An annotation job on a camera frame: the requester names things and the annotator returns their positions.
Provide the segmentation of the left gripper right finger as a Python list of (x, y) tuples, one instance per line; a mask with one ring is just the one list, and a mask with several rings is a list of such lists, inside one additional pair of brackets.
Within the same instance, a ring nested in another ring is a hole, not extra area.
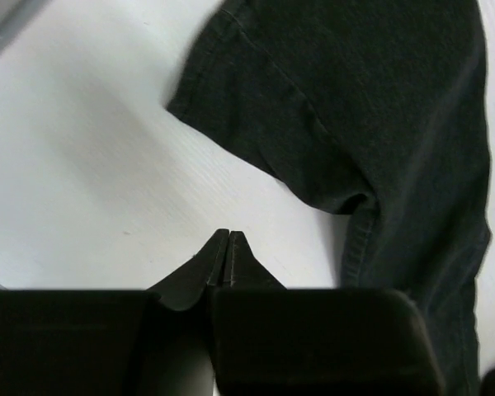
[(224, 261), (224, 286), (232, 289), (273, 289), (285, 287), (255, 258), (243, 232), (229, 235)]

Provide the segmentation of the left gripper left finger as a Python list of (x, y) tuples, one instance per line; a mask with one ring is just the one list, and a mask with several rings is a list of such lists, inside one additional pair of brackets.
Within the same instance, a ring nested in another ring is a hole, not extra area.
[(208, 285), (216, 285), (224, 266), (230, 232), (216, 230), (189, 261), (148, 288), (166, 309), (185, 312), (195, 306)]

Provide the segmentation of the black trousers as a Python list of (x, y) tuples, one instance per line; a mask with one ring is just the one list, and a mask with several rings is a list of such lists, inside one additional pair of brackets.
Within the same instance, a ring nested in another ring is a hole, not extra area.
[(336, 290), (210, 293), (222, 394), (495, 395), (476, 277), (491, 239), (475, 1), (225, 1), (167, 110), (348, 217)]

